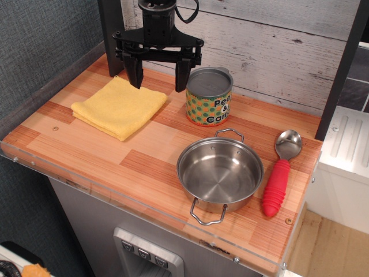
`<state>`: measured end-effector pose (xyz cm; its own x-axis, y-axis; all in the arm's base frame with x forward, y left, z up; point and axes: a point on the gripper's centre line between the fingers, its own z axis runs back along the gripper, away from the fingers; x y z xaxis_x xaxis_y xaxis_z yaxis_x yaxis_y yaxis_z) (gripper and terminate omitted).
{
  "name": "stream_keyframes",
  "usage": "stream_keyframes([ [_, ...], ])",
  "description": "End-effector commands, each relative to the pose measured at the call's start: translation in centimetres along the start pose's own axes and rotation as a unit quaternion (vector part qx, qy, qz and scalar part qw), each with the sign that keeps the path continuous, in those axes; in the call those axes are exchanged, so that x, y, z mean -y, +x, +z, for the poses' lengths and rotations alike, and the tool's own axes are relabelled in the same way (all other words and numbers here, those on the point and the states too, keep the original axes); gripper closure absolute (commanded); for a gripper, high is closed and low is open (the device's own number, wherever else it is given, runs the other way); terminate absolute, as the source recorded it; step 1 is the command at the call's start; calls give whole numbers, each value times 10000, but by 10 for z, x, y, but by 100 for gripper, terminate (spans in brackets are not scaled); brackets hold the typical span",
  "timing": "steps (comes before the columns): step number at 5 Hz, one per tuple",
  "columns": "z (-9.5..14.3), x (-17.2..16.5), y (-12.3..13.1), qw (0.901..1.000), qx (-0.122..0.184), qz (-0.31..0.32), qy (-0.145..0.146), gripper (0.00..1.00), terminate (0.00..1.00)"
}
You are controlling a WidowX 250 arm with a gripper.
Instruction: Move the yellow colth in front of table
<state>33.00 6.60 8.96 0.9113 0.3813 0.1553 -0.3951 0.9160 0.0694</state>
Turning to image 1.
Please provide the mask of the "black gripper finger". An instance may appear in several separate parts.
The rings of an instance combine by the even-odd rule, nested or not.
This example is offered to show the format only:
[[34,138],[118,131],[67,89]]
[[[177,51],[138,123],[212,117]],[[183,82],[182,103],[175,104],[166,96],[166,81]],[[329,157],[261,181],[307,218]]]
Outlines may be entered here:
[[176,63],[175,68],[175,90],[182,92],[186,89],[189,75],[191,72],[191,61],[189,59],[182,59]]
[[137,57],[126,55],[123,57],[123,61],[130,84],[140,89],[144,77],[142,60]]

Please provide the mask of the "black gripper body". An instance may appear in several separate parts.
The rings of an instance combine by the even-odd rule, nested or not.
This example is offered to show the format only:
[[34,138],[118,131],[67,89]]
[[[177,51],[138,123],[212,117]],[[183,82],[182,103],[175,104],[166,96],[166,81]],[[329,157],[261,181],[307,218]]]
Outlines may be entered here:
[[200,65],[204,41],[181,32],[175,26],[175,17],[185,24],[196,18],[199,2],[195,3],[194,13],[184,19],[176,1],[138,1],[143,27],[113,34],[116,57],[120,60],[134,58],[169,63],[188,60],[191,65]]

